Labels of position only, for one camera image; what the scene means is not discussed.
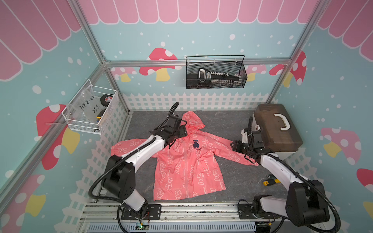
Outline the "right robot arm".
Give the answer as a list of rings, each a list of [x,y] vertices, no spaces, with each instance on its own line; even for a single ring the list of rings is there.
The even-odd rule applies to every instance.
[[[254,197],[251,204],[253,216],[262,218],[267,214],[273,214],[280,216],[282,220],[288,219],[297,227],[306,226],[315,232],[323,233],[324,230],[315,227],[315,224],[328,222],[330,215],[333,215],[334,226],[326,232],[337,233],[341,229],[340,216],[335,206],[326,197],[321,182],[304,177],[273,150],[265,148],[260,131],[245,128],[241,134],[242,140],[231,143],[232,150],[243,153],[244,158],[252,164],[258,163],[267,169],[288,192],[285,199],[271,195]]]

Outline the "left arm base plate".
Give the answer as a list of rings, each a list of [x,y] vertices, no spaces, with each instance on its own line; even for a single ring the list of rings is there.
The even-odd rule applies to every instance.
[[[130,207],[122,207],[120,210],[121,220],[160,220],[162,205],[149,204],[142,213],[135,211]]]

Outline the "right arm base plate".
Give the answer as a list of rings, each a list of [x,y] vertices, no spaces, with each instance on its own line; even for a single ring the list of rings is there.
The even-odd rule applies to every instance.
[[[264,219],[268,221],[276,220],[279,217],[277,215],[263,212],[255,214],[251,203],[239,203],[237,204],[238,215],[241,220],[245,219]]]

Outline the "pink patterned kids jacket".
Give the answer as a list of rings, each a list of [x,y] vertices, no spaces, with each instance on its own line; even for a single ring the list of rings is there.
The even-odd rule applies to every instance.
[[[183,114],[187,136],[153,155],[157,158],[153,200],[182,200],[226,189],[216,156],[247,166],[254,159],[231,149],[231,141],[205,133],[202,120],[192,111]]]

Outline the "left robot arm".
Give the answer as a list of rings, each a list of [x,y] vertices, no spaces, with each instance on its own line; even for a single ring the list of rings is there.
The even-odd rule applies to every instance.
[[[91,185],[88,195],[94,200],[111,200],[140,213],[147,210],[146,199],[136,190],[137,170],[154,154],[170,148],[187,136],[187,122],[171,115],[165,124],[151,131],[150,137],[129,153],[109,158],[104,173]]]

